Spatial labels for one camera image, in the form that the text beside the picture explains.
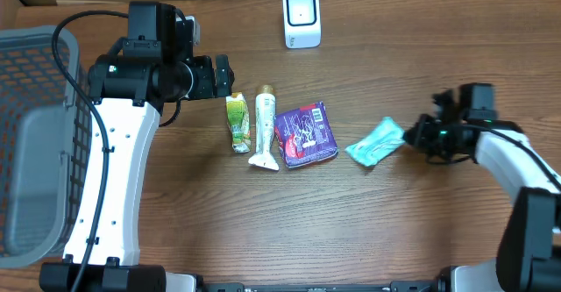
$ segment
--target plastic crate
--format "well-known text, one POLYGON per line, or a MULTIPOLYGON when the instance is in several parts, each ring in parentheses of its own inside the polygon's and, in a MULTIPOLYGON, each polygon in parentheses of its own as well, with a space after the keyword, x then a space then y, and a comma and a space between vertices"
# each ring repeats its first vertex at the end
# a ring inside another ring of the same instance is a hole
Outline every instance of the plastic crate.
MULTIPOLYGON (((0 267, 61 253, 86 177, 91 117, 53 60, 54 26, 0 32, 0 267)), ((75 37, 60 56, 87 91, 75 37)))

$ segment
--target tan bottle cap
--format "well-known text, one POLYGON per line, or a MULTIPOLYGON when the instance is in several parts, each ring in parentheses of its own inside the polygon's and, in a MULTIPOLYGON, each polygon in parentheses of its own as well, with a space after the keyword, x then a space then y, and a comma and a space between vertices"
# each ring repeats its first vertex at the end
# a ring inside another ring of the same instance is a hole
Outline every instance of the tan bottle cap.
POLYGON ((259 94, 271 94, 274 96, 274 88, 271 85, 261 85, 257 87, 257 95, 259 94))

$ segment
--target snack wrapper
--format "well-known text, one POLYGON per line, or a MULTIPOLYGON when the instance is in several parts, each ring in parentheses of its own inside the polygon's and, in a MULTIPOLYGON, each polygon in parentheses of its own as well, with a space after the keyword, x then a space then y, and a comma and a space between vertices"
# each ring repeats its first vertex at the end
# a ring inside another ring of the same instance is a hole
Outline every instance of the snack wrapper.
POLYGON ((323 102, 277 115, 274 131, 280 155, 288 168, 337 156, 337 143, 323 102))
POLYGON ((226 97, 226 111, 231 131, 231 146, 236 153, 247 153, 252 149, 249 124, 249 109, 242 93, 226 97))
POLYGON ((370 167, 378 164, 403 145, 403 129, 390 117, 385 117, 367 137, 345 148, 358 163, 370 167))

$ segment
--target chocolate package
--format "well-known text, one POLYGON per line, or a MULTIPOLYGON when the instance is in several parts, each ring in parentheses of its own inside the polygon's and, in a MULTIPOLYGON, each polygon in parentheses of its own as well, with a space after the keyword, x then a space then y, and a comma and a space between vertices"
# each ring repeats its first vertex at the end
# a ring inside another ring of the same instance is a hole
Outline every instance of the chocolate package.
POLYGON ((274 121, 280 155, 288 168, 337 156, 323 102, 281 113, 274 121))

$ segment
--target blue packet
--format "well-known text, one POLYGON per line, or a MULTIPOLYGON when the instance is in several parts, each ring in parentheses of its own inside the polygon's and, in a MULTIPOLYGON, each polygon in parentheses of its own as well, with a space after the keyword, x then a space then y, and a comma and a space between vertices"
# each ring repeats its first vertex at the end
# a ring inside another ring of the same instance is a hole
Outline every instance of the blue packet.
POLYGON ((370 167, 403 145, 403 129, 390 117, 382 122, 367 137, 345 148, 345 151, 358 163, 370 167))

